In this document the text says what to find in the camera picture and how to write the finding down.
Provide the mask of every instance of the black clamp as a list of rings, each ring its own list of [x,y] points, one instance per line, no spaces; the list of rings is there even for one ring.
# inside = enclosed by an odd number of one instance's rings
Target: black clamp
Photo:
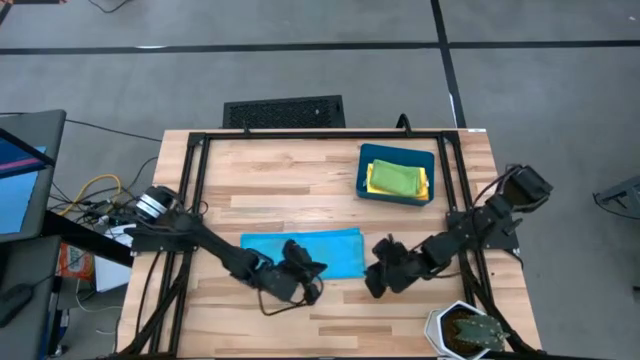
[[[411,130],[411,123],[409,122],[409,118],[407,117],[407,115],[405,115],[404,113],[400,114],[400,118],[398,119],[398,123],[396,124],[396,129],[403,129],[403,128],[407,137],[413,136],[413,131]]]

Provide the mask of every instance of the blue bin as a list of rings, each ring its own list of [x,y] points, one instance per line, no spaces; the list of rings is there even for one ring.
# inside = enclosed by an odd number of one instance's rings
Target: blue bin
[[[367,166],[376,159],[403,166],[423,167],[427,173],[427,179],[429,180],[429,200],[418,200],[402,196],[368,193]],[[362,144],[360,147],[360,162],[358,163],[358,178],[356,179],[356,193],[359,197],[365,199],[425,206],[433,200],[435,188],[433,176],[434,167],[434,155],[428,151],[401,149],[374,144]]]

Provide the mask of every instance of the concrete floor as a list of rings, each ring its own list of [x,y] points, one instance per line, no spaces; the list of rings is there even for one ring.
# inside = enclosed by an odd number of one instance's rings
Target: concrete floor
[[[640,39],[637,1],[447,0],[442,9],[450,41]],[[135,0],[111,15],[75,0],[14,6],[0,26],[0,48],[436,39],[427,0]],[[637,358],[640,223],[599,210],[591,193],[637,175],[640,48],[452,56],[467,124],[488,129],[498,166],[529,163],[555,186],[518,231],[544,348]],[[343,96],[349,127],[391,126],[400,112],[414,127],[454,125],[438,50],[0,56],[0,79],[0,111],[62,108],[153,137],[217,128],[226,101],[327,94]],[[55,181],[68,194],[97,174],[127,182],[157,151],[67,124]],[[74,310],[65,358],[108,353],[113,338],[94,330],[112,330],[117,316]]]

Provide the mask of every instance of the wooden table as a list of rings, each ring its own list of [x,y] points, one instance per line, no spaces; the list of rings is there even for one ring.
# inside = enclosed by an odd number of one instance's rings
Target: wooden table
[[[179,187],[189,130],[164,135],[154,183]],[[460,130],[473,196],[497,176],[485,132]],[[359,146],[382,144],[433,152],[435,198],[425,207],[360,199],[355,195]],[[461,196],[453,149],[447,145],[456,195]],[[359,227],[371,248],[388,233],[407,247],[445,230],[448,210],[435,140],[215,140],[211,143],[203,200],[206,224],[232,244],[245,232],[291,232]],[[189,193],[199,159],[194,156]],[[134,335],[142,288],[154,254],[136,258],[119,326],[118,347]],[[161,256],[143,309],[143,324],[157,303]],[[540,346],[520,264],[486,251],[495,302],[522,338]],[[456,272],[457,261],[445,273]],[[264,295],[267,310],[281,305]],[[402,294],[379,300],[364,279],[325,281],[315,306],[265,317],[256,291],[228,276],[217,258],[200,250],[189,279],[179,355],[183,357],[435,356],[424,336],[427,315],[464,299],[460,277],[417,281]],[[160,350],[168,347],[173,310],[165,319]]]

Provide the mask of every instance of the plant pot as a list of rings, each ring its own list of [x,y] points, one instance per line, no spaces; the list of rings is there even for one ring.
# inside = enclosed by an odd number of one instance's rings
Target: plant pot
[[[433,310],[429,313],[429,318],[427,319],[427,324],[424,328],[424,335],[439,355],[446,355],[458,360],[477,360],[489,352],[489,349],[478,347],[477,352],[475,353],[458,354],[445,344],[445,335],[442,330],[443,319],[446,319],[447,315],[450,315],[452,311],[459,310],[468,311],[478,315],[486,315],[464,301],[456,301],[446,309]]]

